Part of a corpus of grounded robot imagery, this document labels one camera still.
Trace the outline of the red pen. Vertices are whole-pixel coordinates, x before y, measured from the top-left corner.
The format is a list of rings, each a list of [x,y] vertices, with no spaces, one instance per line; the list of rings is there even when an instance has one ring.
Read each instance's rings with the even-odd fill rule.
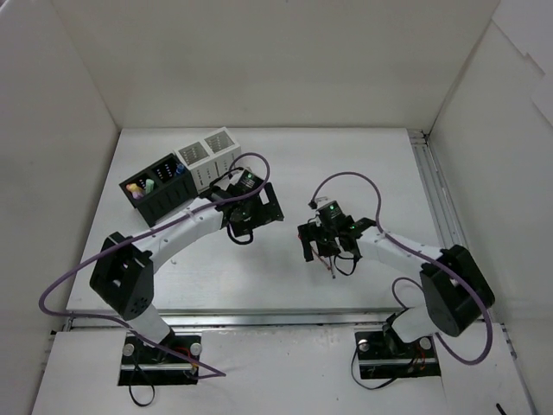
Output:
[[[309,244],[311,255],[314,259],[318,259],[326,270],[330,273],[332,279],[336,279],[336,274],[334,272],[334,266],[325,258],[323,258],[318,251],[315,249],[312,243]]]

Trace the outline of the green highlighter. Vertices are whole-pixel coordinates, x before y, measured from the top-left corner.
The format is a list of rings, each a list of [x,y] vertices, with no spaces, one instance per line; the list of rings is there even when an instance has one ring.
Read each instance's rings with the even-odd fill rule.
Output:
[[[144,185],[144,193],[146,195],[150,194],[155,189],[155,185],[156,184],[153,180],[147,179]]]

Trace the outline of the yellow highlighter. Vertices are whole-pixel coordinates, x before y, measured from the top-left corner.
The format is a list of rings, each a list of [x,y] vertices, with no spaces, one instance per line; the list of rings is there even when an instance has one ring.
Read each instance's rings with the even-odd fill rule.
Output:
[[[126,189],[131,193],[139,193],[141,191],[141,188],[137,186],[135,183],[127,184]]]

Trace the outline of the blue cap spray bottle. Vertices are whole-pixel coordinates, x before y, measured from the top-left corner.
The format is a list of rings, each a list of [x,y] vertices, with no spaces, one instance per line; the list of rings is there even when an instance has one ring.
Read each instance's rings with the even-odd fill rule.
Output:
[[[185,166],[182,163],[178,163],[176,165],[175,174],[177,176],[181,175],[185,170]]]

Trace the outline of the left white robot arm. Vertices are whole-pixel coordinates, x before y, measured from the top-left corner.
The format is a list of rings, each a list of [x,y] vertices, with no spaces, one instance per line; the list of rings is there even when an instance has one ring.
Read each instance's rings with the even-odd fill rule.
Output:
[[[113,233],[105,239],[101,250],[104,257],[97,260],[89,285],[132,330],[144,337],[141,350],[151,361],[167,360],[175,343],[175,332],[152,304],[155,274],[177,253],[211,233],[225,229],[235,244],[248,245],[253,241],[254,229],[282,221],[283,212],[269,182],[261,187],[268,198],[266,203],[255,194],[200,210],[213,201],[227,201],[259,188],[253,182],[216,188],[177,213],[179,223],[170,226],[165,220],[161,232],[117,250],[113,248],[128,241],[128,237]]]

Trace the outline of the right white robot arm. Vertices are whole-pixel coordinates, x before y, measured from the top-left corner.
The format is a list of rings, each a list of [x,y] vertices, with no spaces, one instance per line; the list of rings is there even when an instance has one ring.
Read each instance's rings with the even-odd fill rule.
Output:
[[[401,356],[414,341],[434,333],[460,336],[483,318],[485,349],[493,344],[493,327],[487,310],[495,297],[470,251],[459,245],[439,248],[417,244],[377,229],[373,220],[347,220],[344,225],[310,221],[298,227],[306,261],[314,259],[315,243],[322,257],[347,252],[354,261],[377,261],[422,286],[424,305],[410,308],[388,319],[382,335],[385,351]]]

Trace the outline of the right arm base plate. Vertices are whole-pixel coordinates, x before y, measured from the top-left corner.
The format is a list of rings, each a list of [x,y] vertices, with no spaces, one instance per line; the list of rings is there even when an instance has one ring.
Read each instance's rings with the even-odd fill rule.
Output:
[[[353,374],[358,380],[383,383],[409,378],[441,377],[434,342],[422,337],[412,343],[393,345],[383,331],[354,333]]]

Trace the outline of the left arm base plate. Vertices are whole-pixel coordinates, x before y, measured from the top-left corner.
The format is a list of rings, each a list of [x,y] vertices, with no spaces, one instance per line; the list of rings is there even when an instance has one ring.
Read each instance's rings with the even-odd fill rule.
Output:
[[[196,385],[199,369],[127,335],[120,360],[118,386]]]

